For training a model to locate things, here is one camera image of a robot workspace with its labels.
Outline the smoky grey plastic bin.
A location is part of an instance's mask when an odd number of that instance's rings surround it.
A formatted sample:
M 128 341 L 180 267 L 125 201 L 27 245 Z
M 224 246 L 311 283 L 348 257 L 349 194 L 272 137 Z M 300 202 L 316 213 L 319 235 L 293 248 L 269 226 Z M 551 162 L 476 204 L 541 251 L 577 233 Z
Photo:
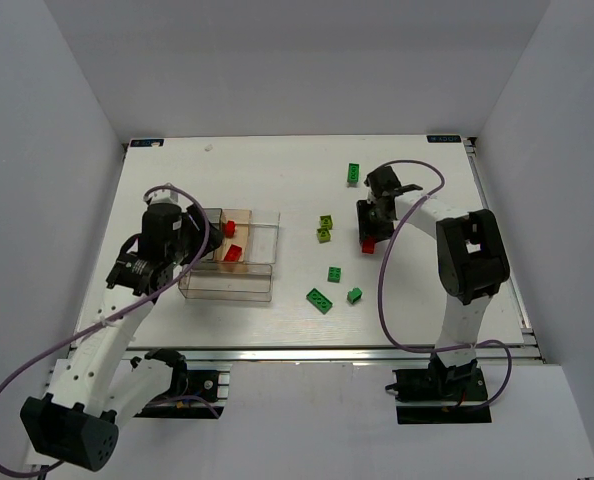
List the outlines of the smoky grey plastic bin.
M 215 261 L 217 252 L 224 242 L 224 233 L 222 231 L 222 213 L 221 208 L 208 208 L 206 215 L 210 224 L 208 243 L 202 257 L 203 261 Z

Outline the blue label right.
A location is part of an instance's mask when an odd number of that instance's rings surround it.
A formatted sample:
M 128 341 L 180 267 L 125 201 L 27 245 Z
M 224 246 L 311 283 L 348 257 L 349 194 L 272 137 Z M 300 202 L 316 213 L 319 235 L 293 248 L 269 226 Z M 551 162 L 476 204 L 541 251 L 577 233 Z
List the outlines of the blue label right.
M 430 134 L 426 136 L 426 140 L 428 143 L 436 143 L 436 144 L 452 144 L 452 143 L 461 143 L 462 139 L 460 135 L 449 135 L 449 134 Z

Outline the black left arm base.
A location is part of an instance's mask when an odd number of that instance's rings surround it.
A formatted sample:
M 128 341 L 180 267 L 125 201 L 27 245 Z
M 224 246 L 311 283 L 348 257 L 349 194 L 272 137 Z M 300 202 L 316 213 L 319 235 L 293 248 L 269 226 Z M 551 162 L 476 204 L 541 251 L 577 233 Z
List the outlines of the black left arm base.
M 185 356 L 172 349 L 153 349 L 144 357 L 133 357 L 131 366 L 136 368 L 141 360 L 156 360 L 172 371 L 171 386 L 156 396 L 139 413 L 137 418 L 151 419 L 211 419 L 223 412 L 220 406 L 227 398 L 228 383 L 223 380 L 225 371 L 192 369 Z

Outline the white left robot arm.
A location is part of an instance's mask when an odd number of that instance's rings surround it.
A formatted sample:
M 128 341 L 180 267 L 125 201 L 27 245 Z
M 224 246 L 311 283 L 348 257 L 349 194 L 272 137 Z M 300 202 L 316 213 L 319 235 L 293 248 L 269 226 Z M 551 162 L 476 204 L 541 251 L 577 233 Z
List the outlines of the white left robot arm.
M 223 240 L 196 200 L 180 206 L 184 194 L 171 184 L 145 193 L 141 230 L 120 249 L 91 331 L 82 335 L 44 396 L 23 404 L 21 420 L 37 453 L 97 472 L 110 460 L 130 419 L 150 403 L 175 402 L 184 395 L 186 360 L 172 349 L 134 358 L 129 374 L 113 379 L 160 296 Z

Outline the small red lego brick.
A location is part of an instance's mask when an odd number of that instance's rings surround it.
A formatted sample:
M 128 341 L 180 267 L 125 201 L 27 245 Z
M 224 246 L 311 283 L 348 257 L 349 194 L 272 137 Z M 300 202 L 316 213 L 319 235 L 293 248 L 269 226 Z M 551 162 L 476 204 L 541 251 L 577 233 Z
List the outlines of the small red lego brick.
M 234 220 L 228 220 L 224 225 L 224 235 L 227 238 L 233 238 L 236 234 L 237 224 Z

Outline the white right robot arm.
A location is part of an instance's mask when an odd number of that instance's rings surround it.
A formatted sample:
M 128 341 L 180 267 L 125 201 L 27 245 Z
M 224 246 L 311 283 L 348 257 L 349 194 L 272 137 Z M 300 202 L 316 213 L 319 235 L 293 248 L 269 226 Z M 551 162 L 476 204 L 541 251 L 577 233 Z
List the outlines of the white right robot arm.
M 402 402 L 459 403 L 477 381 L 481 324 L 510 277 L 509 260 L 492 211 L 451 207 L 436 198 L 437 188 L 402 184 L 393 166 L 387 162 L 366 176 L 369 196 L 356 204 L 359 241 L 362 246 L 385 242 L 383 258 L 388 260 L 405 224 L 428 235 L 436 245 L 446 305 L 434 346 L 405 349 L 428 355 L 428 366 L 404 372 L 390 388 Z

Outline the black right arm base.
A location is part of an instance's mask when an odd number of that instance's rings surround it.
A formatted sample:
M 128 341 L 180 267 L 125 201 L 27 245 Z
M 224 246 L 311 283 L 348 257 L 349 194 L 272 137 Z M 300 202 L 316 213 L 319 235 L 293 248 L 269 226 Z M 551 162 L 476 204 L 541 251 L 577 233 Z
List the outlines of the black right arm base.
M 436 354 L 426 368 L 393 371 L 385 391 L 396 400 L 399 425 L 489 424 L 490 407 L 483 372 L 476 359 L 446 367 Z

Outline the blue label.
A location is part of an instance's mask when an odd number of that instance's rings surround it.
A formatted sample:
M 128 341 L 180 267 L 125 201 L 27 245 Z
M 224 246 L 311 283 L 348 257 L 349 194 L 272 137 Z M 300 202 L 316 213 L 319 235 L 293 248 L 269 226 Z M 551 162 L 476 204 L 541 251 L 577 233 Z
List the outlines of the blue label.
M 452 144 L 452 143 L 461 143 L 462 139 L 460 135 L 449 135 L 449 134 L 430 134 L 426 136 L 426 140 L 428 143 L 436 143 L 436 144 Z
M 132 139 L 129 143 L 130 148 L 153 148 L 161 147 L 164 144 L 163 138 L 145 138 Z

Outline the lime lego brick upper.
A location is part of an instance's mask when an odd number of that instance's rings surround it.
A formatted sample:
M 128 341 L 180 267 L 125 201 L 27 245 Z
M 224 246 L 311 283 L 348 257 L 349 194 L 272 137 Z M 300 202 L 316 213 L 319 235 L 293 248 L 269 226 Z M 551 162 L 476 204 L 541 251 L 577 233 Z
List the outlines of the lime lego brick upper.
M 319 220 L 322 229 L 331 230 L 333 228 L 333 219 L 331 215 L 322 215 Z

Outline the small green lego brick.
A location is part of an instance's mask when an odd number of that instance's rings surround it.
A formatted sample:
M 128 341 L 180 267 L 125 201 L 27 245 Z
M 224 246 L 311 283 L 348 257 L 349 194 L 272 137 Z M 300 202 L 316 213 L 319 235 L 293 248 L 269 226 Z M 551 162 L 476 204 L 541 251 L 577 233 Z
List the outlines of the small green lego brick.
M 341 280 L 341 268 L 330 266 L 327 273 L 327 281 L 331 283 L 339 283 Z

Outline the blue label left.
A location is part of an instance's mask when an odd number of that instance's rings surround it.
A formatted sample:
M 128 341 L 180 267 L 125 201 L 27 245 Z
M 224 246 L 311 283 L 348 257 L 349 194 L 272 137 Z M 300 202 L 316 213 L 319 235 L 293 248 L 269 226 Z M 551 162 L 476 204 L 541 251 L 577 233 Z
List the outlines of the blue label left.
M 132 139 L 129 143 L 130 148 L 153 148 L 161 147 L 164 144 L 163 138 L 145 138 Z

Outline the green long lego far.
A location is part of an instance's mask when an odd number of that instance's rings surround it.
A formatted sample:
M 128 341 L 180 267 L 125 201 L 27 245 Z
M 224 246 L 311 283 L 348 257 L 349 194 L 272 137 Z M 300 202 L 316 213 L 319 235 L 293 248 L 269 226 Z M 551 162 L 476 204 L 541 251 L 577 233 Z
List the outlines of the green long lego far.
M 349 163 L 347 169 L 347 185 L 356 186 L 360 181 L 360 165 Z

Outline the lime lego brick lower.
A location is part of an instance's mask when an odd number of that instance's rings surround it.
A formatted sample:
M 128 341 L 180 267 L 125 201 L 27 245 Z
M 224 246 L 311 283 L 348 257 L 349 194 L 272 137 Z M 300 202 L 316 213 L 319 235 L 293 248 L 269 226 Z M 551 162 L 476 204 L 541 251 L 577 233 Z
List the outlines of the lime lego brick lower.
M 327 228 L 319 228 L 316 230 L 317 240 L 320 244 L 331 241 L 331 233 Z

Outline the lime lego brick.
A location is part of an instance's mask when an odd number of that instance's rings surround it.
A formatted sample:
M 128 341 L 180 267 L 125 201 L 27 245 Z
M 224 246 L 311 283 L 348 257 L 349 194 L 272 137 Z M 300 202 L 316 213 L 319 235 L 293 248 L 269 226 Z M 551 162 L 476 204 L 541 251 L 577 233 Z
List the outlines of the lime lego brick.
M 327 228 L 319 228 L 316 230 L 317 240 L 320 244 L 331 241 L 331 233 Z
M 331 215 L 322 215 L 319 220 L 322 229 L 331 230 L 333 228 L 333 219 Z

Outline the clear long front bin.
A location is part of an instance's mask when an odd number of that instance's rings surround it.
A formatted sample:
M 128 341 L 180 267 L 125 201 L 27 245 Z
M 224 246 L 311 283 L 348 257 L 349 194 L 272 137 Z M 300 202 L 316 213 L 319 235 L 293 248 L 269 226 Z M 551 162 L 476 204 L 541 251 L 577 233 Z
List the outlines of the clear long front bin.
M 270 302 L 273 266 L 201 262 L 178 282 L 186 299 Z

